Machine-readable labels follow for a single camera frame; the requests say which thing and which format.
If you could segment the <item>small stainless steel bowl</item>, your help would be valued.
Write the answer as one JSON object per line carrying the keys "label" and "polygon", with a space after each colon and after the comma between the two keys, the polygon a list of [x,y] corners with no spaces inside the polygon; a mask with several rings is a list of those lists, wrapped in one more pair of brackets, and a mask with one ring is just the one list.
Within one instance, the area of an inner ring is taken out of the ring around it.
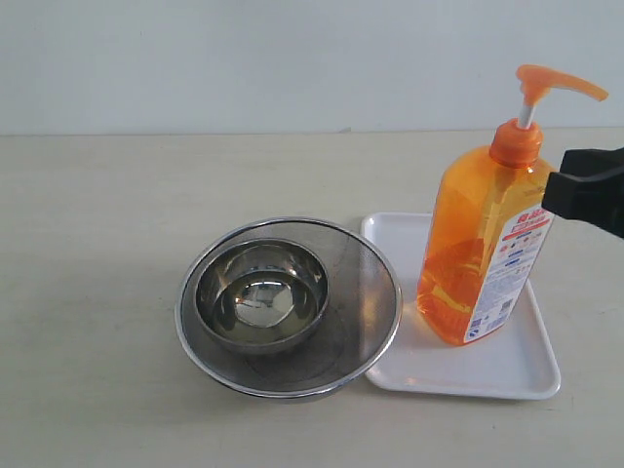
{"label": "small stainless steel bowl", "polygon": [[223,348],[262,356],[290,350],[320,326],[329,273],[307,247],[279,238],[238,243],[201,270],[196,315]]}

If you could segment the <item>orange pump soap bottle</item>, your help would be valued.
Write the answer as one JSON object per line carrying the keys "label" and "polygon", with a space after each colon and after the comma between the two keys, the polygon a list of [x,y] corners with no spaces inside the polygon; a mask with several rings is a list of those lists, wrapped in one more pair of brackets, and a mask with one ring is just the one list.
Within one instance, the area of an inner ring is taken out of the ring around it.
{"label": "orange pump soap bottle", "polygon": [[432,331],[453,346],[480,340],[510,318],[553,224],[542,208],[552,166],[540,156],[537,103],[553,89],[598,101],[607,91],[535,64],[516,76],[523,105],[501,124],[491,144],[472,149],[444,172],[416,292]]}

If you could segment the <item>steel mesh strainer basket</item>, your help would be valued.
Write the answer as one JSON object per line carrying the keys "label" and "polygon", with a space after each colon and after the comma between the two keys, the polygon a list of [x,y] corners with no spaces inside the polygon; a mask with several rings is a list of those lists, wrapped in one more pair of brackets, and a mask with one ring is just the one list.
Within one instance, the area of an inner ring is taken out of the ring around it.
{"label": "steel mesh strainer basket", "polygon": [[[196,315],[194,292],[211,259],[244,241],[279,238],[315,253],[329,273],[330,301],[317,330],[277,354],[251,356],[216,343]],[[403,308],[400,282],[380,250],[338,224],[282,216],[238,227],[207,247],[184,276],[175,329],[189,359],[221,385],[272,401],[318,399],[368,371],[391,344]]]}

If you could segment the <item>white rectangular plastic tray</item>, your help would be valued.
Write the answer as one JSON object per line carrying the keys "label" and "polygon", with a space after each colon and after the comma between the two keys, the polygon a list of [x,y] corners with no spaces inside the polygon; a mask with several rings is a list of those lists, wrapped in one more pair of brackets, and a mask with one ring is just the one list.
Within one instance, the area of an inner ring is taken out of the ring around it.
{"label": "white rectangular plastic tray", "polygon": [[367,379],[389,391],[507,400],[546,400],[560,390],[561,372],[532,287],[526,285],[510,320],[474,344],[454,347],[431,331],[415,305],[417,267],[429,214],[366,216],[362,235],[391,263],[401,284],[403,315],[396,335]]}

